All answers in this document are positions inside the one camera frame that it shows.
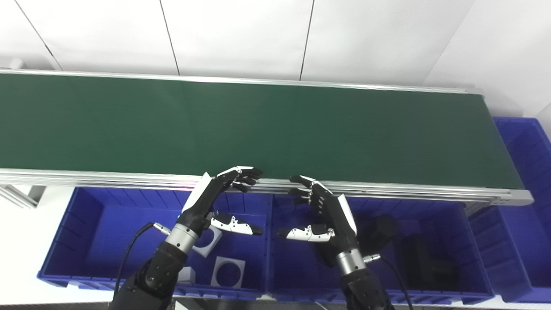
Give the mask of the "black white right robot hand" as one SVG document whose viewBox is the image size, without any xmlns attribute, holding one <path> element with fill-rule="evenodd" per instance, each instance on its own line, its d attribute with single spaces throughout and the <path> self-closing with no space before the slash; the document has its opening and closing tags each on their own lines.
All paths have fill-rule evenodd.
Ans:
<svg viewBox="0 0 551 310">
<path fill-rule="evenodd" d="M 278 237 L 296 241 L 325 244 L 331 256 L 351 253 L 359 248 L 357 227 L 346 197 L 334 194 L 321 181 L 305 175 L 293 175 L 290 182 L 300 184 L 288 194 L 294 196 L 296 205 L 307 204 L 321 215 L 322 224 L 305 227 L 278 228 Z"/>
</svg>

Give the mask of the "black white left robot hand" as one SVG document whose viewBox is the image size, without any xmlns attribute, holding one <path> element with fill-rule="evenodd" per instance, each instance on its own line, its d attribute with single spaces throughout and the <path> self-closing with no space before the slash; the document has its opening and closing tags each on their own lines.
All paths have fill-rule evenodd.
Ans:
<svg viewBox="0 0 551 310">
<path fill-rule="evenodd" d="M 262 170 L 250 166 L 231 167 L 214 177 L 204 173 L 187 198 L 177 224 L 185 226 L 198 236 L 209 227 L 232 233 L 262 235 L 263 229 L 260 226 L 239 220 L 233 214 L 213 211 L 215 200 L 220 194 L 230 188 L 246 193 L 262 174 Z"/>
</svg>

